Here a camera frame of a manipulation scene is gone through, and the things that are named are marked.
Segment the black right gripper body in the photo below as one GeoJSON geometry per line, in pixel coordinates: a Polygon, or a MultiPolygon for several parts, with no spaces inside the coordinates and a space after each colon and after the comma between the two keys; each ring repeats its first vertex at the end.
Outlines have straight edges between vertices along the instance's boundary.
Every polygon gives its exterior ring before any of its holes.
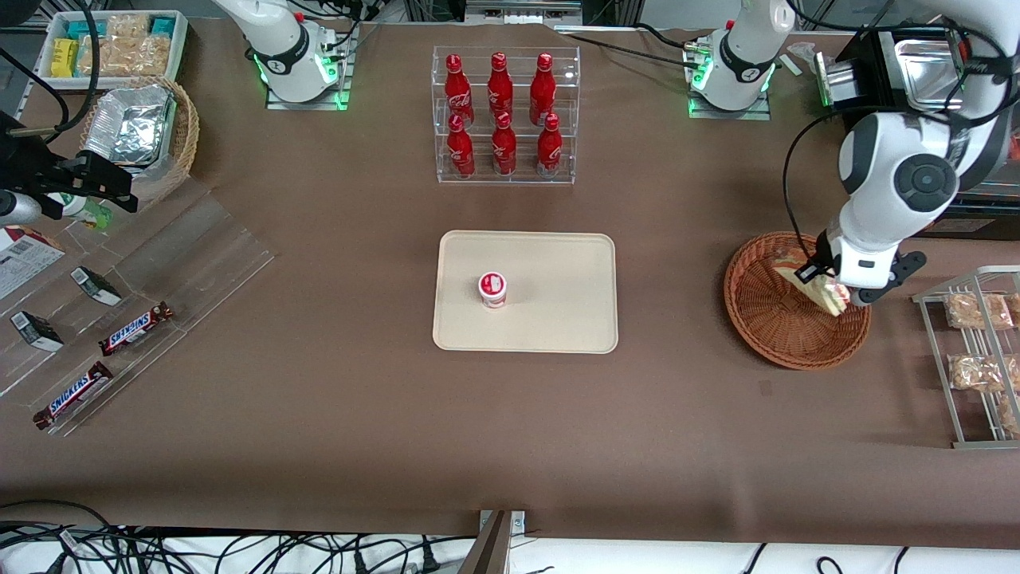
{"type": "Polygon", "coordinates": [[[63,203],[49,196],[61,182],[56,156],[37,136],[10,134],[21,127],[13,116],[1,112],[1,217],[3,221],[61,219],[63,203]]]}

